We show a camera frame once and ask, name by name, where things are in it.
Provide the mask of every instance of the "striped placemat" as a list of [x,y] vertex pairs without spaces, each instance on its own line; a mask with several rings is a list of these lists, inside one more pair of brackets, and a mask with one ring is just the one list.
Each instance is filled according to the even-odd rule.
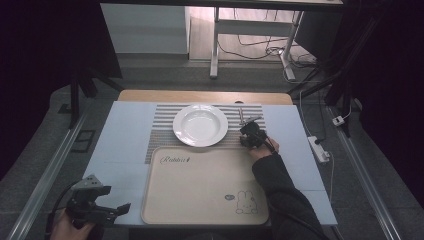
[[[261,105],[220,105],[210,104],[219,108],[228,119],[228,132],[225,137],[212,147],[240,147],[240,107],[243,109],[244,119],[252,116],[263,116]],[[153,151],[162,146],[187,146],[174,134],[172,125],[175,115],[190,104],[158,104],[156,106],[152,131],[150,132],[149,147],[146,154],[146,164],[150,164]],[[265,120],[256,120],[261,129],[265,129]]]

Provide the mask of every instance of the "white wall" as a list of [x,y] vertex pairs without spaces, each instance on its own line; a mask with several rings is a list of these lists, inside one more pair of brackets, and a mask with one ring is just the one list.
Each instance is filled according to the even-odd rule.
[[101,6],[117,53],[188,53],[188,7]]

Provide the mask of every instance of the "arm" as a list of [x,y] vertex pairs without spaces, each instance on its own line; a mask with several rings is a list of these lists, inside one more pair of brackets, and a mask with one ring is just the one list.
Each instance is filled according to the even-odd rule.
[[[278,143],[272,139],[270,142],[278,152]],[[271,154],[264,145],[249,150],[255,160],[253,174],[268,198],[274,239],[323,239],[311,204],[295,188],[277,152]]]

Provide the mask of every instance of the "table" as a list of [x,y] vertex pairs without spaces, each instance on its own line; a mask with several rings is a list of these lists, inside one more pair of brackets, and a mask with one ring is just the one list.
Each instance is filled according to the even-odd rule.
[[95,174],[104,185],[112,186],[97,204],[116,207],[131,202],[128,214],[116,220],[117,225],[131,228],[149,227],[141,219],[141,205],[149,164],[145,163],[150,132],[157,107],[165,104],[219,103],[238,109],[245,105],[261,105],[270,135],[280,143],[280,152],[295,186],[310,200],[323,225],[337,221],[328,201],[315,159],[309,147],[296,106],[287,94],[124,90],[115,101],[84,173]]
[[[171,0],[102,0],[104,3],[118,3],[118,4],[141,4],[141,5],[175,5],[175,6],[206,6],[206,7],[229,7],[229,8],[253,8],[253,9],[281,9],[281,10],[296,10],[296,11],[333,11],[333,12],[342,12],[346,9],[356,7],[356,5],[346,5],[343,4],[341,6],[339,5],[320,5],[320,4],[314,4],[311,2],[299,2],[299,1],[274,1],[274,0],[264,0],[264,1],[258,1],[258,0],[247,0],[247,1],[240,1],[240,0],[181,0],[181,1],[171,1]],[[362,10],[374,10],[374,13],[376,10],[380,10],[382,8],[382,5],[387,5],[390,3],[390,0],[370,0],[370,1],[359,1],[362,6]],[[343,73],[348,72],[348,70],[351,68],[351,65],[356,59],[356,54],[362,49],[362,45],[364,42],[368,39],[369,35],[372,33],[373,28],[378,23],[379,19],[378,17],[371,17],[370,24],[366,26],[366,29],[363,31],[363,36],[358,43],[355,44],[355,51],[352,51],[353,53],[349,54],[349,61],[348,64],[345,64],[343,67],[344,71]],[[334,79],[337,79],[339,77],[333,77],[332,79],[326,81],[325,83],[317,86],[317,88],[310,89],[308,92],[309,94],[316,91],[317,89],[321,89],[322,87],[325,87],[333,82]],[[341,83],[341,85],[344,85],[345,81],[338,81]],[[340,98],[340,95],[343,93],[340,92],[340,87],[334,88],[335,94],[330,96],[331,101],[327,101],[327,104],[334,104],[336,100]],[[74,139],[74,136],[76,135],[77,131],[70,130],[69,134],[65,137],[64,143],[72,142]],[[67,145],[61,146],[58,149],[57,153],[65,153],[64,155],[55,155],[53,157],[52,161],[49,166],[47,167],[45,174],[41,177],[39,183],[37,184],[37,187],[34,189],[33,194],[31,195],[30,199],[27,202],[27,205],[24,207],[23,211],[21,212],[18,220],[15,223],[15,226],[13,227],[9,237],[10,239],[21,239],[21,237],[25,237],[29,228],[32,226],[32,223],[35,219],[35,215],[38,213],[39,208],[42,204],[42,202],[45,199],[45,196],[47,192],[49,191],[52,182],[56,179],[56,174],[58,172],[58,169],[60,169],[61,164],[64,161],[64,158],[66,157],[67,152],[69,151],[69,147]],[[387,226],[385,226],[384,223],[387,221],[383,219],[382,225],[384,229],[387,229]]]
[[[317,5],[342,5],[341,0],[294,0],[296,3],[314,3]],[[289,60],[290,49],[296,36],[297,29],[302,18],[303,11],[295,12],[292,23],[288,22],[264,22],[264,21],[245,21],[219,19],[219,7],[215,8],[214,35],[211,56],[210,78],[218,77],[218,35],[219,34],[239,34],[256,36],[276,36],[287,37],[287,44],[284,50],[279,51],[279,57],[284,67],[287,80],[294,81],[293,70]]]

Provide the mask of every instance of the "white tabletop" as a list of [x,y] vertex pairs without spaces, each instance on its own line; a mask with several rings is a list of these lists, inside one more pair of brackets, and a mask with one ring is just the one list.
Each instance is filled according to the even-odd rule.
[[[131,203],[129,213],[118,217],[116,224],[147,226],[140,212],[150,167],[145,157],[156,106],[115,102],[84,173],[84,177],[95,174],[104,185],[112,186],[109,195],[97,199],[98,205],[116,208]],[[267,132],[280,144],[296,188],[309,199],[322,225],[337,224],[296,106],[262,105],[262,111]]]

